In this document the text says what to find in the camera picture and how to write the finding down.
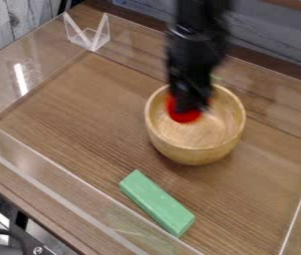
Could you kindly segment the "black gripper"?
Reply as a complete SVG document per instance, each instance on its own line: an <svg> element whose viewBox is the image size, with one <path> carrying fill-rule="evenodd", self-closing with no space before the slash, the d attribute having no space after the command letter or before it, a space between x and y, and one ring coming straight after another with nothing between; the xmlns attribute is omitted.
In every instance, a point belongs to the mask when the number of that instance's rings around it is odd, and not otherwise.
<svg viewBox="0 0 301 255"><path fill-rule="evenodd" d="M170 26L166 45L166 68L174 111L206 111L214 94L210 73L226 55L227 28L206 27L194 31Z"/></svg>

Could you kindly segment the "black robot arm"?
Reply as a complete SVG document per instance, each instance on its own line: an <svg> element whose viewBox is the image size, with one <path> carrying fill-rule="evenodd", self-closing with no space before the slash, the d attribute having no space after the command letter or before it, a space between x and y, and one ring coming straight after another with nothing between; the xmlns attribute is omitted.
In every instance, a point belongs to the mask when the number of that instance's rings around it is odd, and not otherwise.
<svg viewBox="0 0 301 255"><path fill-rule="evenodd" d="M214 93L211 73L227 51L225 12L230 0L176 0L167 26L166 71L174 112L209 109Z"/></svg>

